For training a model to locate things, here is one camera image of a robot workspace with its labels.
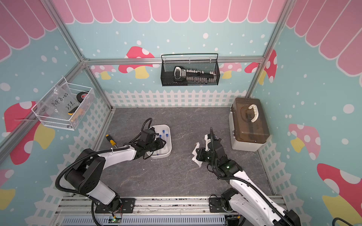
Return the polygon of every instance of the storage box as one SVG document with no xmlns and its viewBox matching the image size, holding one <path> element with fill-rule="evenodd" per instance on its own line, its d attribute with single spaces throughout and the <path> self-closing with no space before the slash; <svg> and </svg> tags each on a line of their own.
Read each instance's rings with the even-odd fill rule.
<svg viewBox="0 0 362 226">
<path fill-rule="evenodd" d="M 259 99 L 236 98 L 229 114 L 231 147 L 257 151 L 270 136 Z"/>
</svg>

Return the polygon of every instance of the red mushroom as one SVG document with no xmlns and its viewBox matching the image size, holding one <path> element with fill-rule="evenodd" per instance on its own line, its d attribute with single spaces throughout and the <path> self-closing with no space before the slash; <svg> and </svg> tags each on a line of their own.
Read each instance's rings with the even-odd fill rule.
<svg viewBox="0 0 362 226">
<path fill-rule="evenodd" d="M 245 68 L 246 73 L 255 72 L 258 67 L 258 63 L 251 63 Z M 261 76 L 259 78 L 259 84 L 264 85 L 265 76 L 268 75 L 270 83 L 274 81 L 275 74 L 277 72 L 277 52 L 275 50 L 272 51 L 271 56 L 266 63 L 264 70 L 261 72 Z"/>
<path fill-rule="evenodd" d="M 14 170 L 0 170 L 0 187 L 14 174 Z M 15 196 L 15 189 L 0 189 L 0 210 L 8 207 Z"/>
<path fill-rule="evenodd" d="M 92 65 L 90 69 L 93 71 L 94 75 L 99 78 L 99 74 L 103 80 L 109 80 L 111 77 L 108 74 L 110 72 L 116 72 L 112 65 Z"/>
<path fill-rule="evenodd" d="M 361 223 L 361 178 L 323 163 L 317 165 L 317 172 L 333 193 L 338 194 L 336 197 L 322 196 L 332 217 L 342 218 L 352 225 Z"/>
<path fill-rule="evenodd" d="M 142 47 L 133 46 L 130 48 L 125 58 L 154 58 L 154 56 Z M 160 65 L 159 64 L 120 65 L 118 67 L 118 70 L 122 73 L 128 73 L 135 70 L 136 78 L 148 78 L 150 75 L 147 73 L 145 66 L 158 68 Z"/>
<path fill-rule="evenodd" d="M 223 74 L 223 79 L 231 78 L 231 71 L 242 71 L 240 63 L 224 63 L 219 66 L 220 74 Z"/>
<path fill-rule="evenodd" d="M 290 141 L 296 152 L 301 152 L 302 148 L 305 146 L 309 153 L 309 157 L 312 160 L 318 158 L 320 152 L 320 137 L 316 128 L 290 124 L 289 131 L 296 136 L 296 139 Z"/>
<path fill-rule="evenodd" d="M 31 111 L 31 107 L 35 105 L 34 101 L 21 102 L 9 107 L 4 112 L 6 133 L 7 136 L 21 122 L 22 119 Z M 10 153 L 10 158 L 15 165 L 24 163 L 30 156 L 33 148 L 33 141 L 37 141 L 43 149 L 46 149 L 55 137 L 55 130 L 43 126 L 37 122 L 35 126 L 25 135 L 20 143 Z"/>
</svg>

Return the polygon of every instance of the white plastic tray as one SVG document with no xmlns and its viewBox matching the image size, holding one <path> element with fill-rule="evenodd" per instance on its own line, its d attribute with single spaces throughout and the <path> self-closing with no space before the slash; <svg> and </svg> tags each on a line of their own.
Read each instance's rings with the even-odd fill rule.
<svg viewBox="0 0 362 226">
<path fill-rule="evenodd" d="M 166 158 L 171 154 L 172 150 L 170 127 L 168 127 L 168 125 L 153 125 L 152 127 L 155 128 L 156 133 L 161 135 L 161 139 L 166 141 L 166 144 L 162 149 L 155 151 L 151 158 Z"/>
</svg>

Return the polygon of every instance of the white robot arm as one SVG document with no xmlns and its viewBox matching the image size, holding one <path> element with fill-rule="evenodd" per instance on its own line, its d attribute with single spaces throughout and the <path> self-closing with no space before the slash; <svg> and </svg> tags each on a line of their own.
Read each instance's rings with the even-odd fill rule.
<svg viewBox="0 0 362 226">
<path fill-rule="evenodd" d="M 274 203 L 235 161 L 227 158 L 221 139 L 215 138 L 212 128 L 205 140 L 206 148 L 196 149 L 196 160 L 207 162 L 210 172 L 232 186 L 221 195 L 224 210 L 238 212 L 255 226 L 300 226 L 300 219 L 293 210 L 287 212 Z"/>
</svg>

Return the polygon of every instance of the white polka dot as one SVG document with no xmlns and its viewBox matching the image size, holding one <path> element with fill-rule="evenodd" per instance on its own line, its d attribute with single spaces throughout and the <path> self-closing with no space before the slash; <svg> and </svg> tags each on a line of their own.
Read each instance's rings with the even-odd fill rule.
<svg viewBox="0 0 362 226">
<path fill-rule="evenodd" d="M 311 137 L 308 136 L 308 135 L 305 135 L 304 136 L 304 141 L 308 143 L 309 141 L 311 141 Z"/>
<path fill-rule="evenodd" d="M 33 140 L 26 142 L 26 144 L 24 145 L 24 151 L 28 154 L 31 153 L 32 148 L 33 148 Z"/>
<path fill-rule="evenodd" d="M 32 107 L 32 103 L 31 101 L 26 101 L 26 102 L 21 102 L 19 103 L 19 105 L 23 108 L 23 109 L 29 109 Z"/>
<path fill-rule="evenodd" d="M 358 184 L 361 181 L 361 178 L 349 174 L 345 171 L 340 170 L 340 173 L 342 178 L 350 184 Z"/>
<path fill-rule="evenodd" d="M 10 134 L 10 132 L 3 132 L 1 135 L 2 135 L 3 137 L 7 137 L 9 134 Z"/>
<path fill-rule="evenodd" d="M 333 191 L 335 191 L 337 194 L 339 194 L 339 187 L 336 182 L 334 182 L 331 179 L 325 179 L 324 182 L 326 185 L 328 185 Z"/>
<path fill-rule="evenodd" d="M 354 106 L 351 105 L 351 104 L 347 104 L 347 105 L 345 105 L 345 106 L 343 107 L 343 111 L 344 111 L 344 113 L 346 113 L 346 114 L 350 114 L 350 113 L 352 113 L 352 112 L 354 111 Z"/>
<path fill-rule="evenodd" d="M 316 155 L 314 153 L 309 153 L 309 157 L 312 159 L 312 160 L 316 160 Z"/>
<path fill-rule="evenodd" d="M 2 89 L 3 91 L 9 91 L 10 90 L 10 85 L 3 82 L 3 83 L 0 84 L 0 89 Z"/>
<path fill-rule="evenodd" d="M 349 141 L 346 138 L 342 139 L 342 144 L 348 144 L 348 143 L 349 143 Z"/>
</svg>

